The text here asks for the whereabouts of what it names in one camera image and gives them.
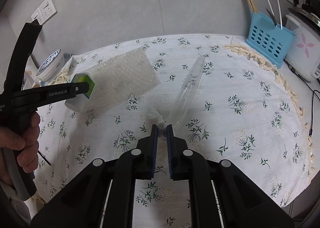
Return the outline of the left hand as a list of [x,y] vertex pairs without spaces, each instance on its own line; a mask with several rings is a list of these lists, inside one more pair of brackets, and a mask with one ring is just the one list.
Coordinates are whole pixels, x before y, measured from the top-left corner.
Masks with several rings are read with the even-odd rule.
[[31,173],[37,169],[39,157],[38,137],[40,134],[40,116],[34,112],[30,119],[29,128],[19,136],[6,127],[1,127],[1,148],[21,151],[17,156],[17,162],[25,173]]

